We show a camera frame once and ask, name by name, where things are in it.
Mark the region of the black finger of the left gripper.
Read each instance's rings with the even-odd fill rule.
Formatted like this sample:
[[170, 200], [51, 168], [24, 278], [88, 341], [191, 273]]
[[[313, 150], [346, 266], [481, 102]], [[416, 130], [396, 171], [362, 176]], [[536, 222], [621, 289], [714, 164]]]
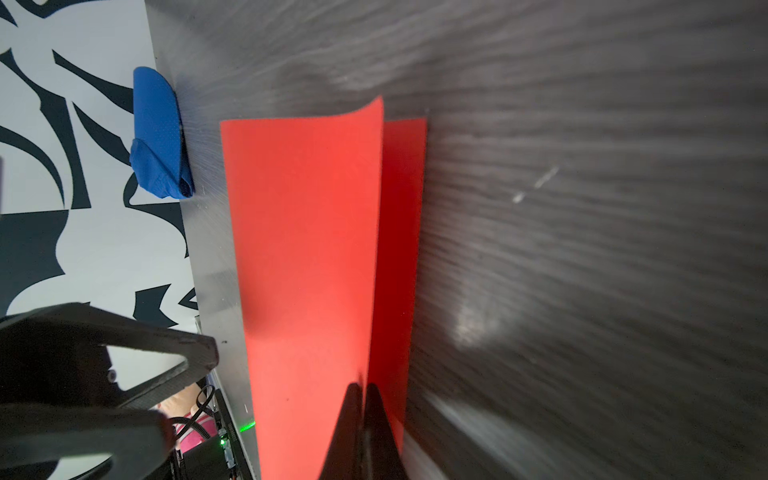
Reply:
[[[179, 355], [182, 362], [124, 390], [108, 350]], [[214, 338], [163, 329], [84, 303], [1, 320], [1, 401], [146, 410], [202, 379], [219, 363]]]

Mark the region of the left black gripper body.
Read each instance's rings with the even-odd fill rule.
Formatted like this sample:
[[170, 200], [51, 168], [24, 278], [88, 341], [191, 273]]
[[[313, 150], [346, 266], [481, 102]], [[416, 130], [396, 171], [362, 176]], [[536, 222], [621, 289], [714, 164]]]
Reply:
[[173, 427], [154, 410], [1, 408], [3, 479], [47, 479], [60, 460], [90, 455], [107, 459], [88, 479], [143, 479], [165, 462], [174, 445]]

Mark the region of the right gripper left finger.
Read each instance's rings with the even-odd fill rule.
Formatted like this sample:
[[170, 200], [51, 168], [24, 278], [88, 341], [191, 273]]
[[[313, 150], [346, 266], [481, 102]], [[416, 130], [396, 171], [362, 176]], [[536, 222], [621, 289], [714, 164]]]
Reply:
[[354, 480], [360, 477], [359, 435], [363, 391], [358, 383], [347, 386], [320, 480]]

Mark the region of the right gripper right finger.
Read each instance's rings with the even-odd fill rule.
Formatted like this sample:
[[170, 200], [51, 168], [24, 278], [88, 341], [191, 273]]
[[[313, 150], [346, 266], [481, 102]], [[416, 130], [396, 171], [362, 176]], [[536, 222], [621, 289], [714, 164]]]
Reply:
[[378, 387], [366, 388], [363, 416], [363, 478], [408, 480]]

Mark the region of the red square paper sheet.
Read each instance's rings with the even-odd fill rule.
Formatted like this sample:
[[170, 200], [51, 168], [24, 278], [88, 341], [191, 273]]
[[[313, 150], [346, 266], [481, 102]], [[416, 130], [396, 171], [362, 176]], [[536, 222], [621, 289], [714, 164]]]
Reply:
[[375, 99], [220, 131], [260, 473], [315, 479], [352, 384], [403, 440], [427, 121]]

